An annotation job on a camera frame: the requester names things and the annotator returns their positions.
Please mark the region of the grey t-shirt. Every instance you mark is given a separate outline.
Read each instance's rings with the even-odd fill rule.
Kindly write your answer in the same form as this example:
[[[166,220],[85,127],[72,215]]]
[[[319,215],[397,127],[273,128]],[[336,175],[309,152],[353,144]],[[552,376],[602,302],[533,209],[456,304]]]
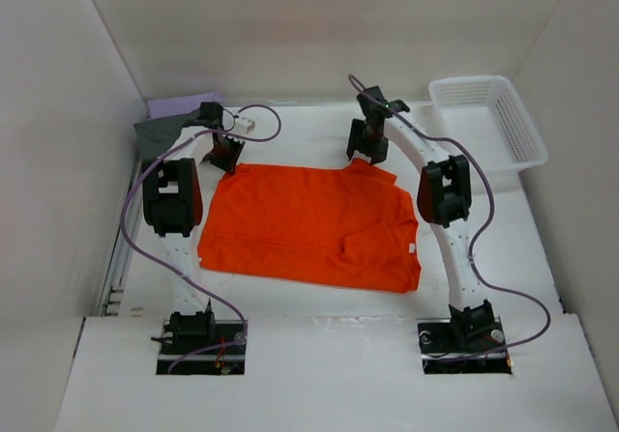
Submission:
[[[135,124],[141,170],[146,170],[162,154],[167,154],[165,161],[189,158],[197,164],[202,162],[214,148],[214,143],[211,134],[192,139],[206,130],[203,125],[195,123],[198,116],[199,110],[195,109],[190,113]]]

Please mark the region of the purple t-shirt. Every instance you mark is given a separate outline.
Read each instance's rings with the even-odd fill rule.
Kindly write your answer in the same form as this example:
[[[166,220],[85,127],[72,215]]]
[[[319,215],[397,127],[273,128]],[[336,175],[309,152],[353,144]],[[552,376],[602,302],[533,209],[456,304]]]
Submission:
[[[223,103],[223,96],[217,92],[203,93],[176,98],[163,98],[147,101],[150,119],[159,119],[169,116],[191,113],[199,108],[203,102]]]

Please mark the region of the orange t-shirt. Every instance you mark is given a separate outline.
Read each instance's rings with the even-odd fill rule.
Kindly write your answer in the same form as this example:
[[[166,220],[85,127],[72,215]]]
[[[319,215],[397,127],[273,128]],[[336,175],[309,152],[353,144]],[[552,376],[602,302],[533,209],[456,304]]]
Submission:
[[[418,289],[418,220],[397,176],[243,163],[219,181],[197,246],[202,268],[406,294]]]

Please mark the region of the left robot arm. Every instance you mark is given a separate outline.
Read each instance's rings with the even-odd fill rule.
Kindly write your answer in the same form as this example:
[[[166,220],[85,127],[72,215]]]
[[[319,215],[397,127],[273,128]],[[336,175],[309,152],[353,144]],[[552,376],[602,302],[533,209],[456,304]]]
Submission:
[[[161,239],[166,263],[181,273],[173,276],[174,306],[164,330],[199,354],[214,348],[217,329],[211,302],[195,288],[196,232],[204,213],[197,167],[206,161],[232,174],[245,146],[224,134],[223,116],[221,103],[204,101],[186,115],[134,126],[142,170],[166,155],[142,182],[145,221]]]

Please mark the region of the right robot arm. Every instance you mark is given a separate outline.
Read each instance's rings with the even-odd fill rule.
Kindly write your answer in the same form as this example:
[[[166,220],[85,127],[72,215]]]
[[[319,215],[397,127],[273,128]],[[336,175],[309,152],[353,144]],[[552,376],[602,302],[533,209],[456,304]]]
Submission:
[[[357,95],[364,118],[351,124],[346,154],[382,162],[396,144],[420,173],[417,211],[430,226],[441,251],[449,285],[450,321],[443,325],[448,353],[473,354],[496,329],[492,306],[474,273],[468,218],[472,205],[469,159],[450,155],[435,140],[400,116],[410,108],[387,101],[378,86]]]

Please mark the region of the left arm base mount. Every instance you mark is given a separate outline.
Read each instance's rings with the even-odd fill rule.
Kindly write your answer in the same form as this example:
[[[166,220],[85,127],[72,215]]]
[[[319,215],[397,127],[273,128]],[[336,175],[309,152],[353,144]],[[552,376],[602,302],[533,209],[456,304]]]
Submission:
[[[179,376],[240,376],[246,371],[246,334],[240,320],[218,320],[210,307],[194,315],[174,312],[162,333],[156,374]]]

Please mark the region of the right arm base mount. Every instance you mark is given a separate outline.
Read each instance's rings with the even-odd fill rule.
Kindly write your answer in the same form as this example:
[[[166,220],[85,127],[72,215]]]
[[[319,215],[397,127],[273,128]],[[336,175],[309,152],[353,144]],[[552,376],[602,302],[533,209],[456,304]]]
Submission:
[[[420,319],[417,328],[422,368],[427,375],[512,374],[508,351],[490,352],[506,346],[499,319],[490,329],[464,341],[457,341],[448,319]]]

